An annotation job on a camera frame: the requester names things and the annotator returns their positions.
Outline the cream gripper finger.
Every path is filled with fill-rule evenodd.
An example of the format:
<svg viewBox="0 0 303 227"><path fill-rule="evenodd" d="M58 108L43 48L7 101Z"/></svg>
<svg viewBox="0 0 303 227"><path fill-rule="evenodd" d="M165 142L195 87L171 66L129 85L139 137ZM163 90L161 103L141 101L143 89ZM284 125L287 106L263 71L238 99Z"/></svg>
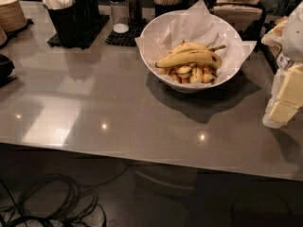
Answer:
<svg viewBox="0 0 303 227"><path fill-rule="evenodd" d="M290 67L288 79L288 101L285 102L282 111L286 114L284 120L288 123L303 106L303 65L295 64Z"/></svg>
<svg viewBox="0 0 303 227"><path fill-rule="evenodd" d="M289 73L285 70L278 69L274 76L271 98L268 101L265 109L265 114L262 118L264 126L278 129L286 124L284 117L286 114L282 108L286 101L288 101L288 79Z"/></svg>

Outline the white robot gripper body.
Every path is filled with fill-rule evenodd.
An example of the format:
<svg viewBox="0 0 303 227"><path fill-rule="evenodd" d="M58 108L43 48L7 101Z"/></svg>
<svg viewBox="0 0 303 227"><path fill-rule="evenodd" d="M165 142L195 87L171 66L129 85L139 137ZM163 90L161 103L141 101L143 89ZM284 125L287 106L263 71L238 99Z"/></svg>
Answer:
<svg viewBox="0 0 303 227"><path fill-rule="evenodd" d="M280 69L288 69L295 61L303 61L303 2L288 16L282 33L282 51L277 58Z"/></svg>

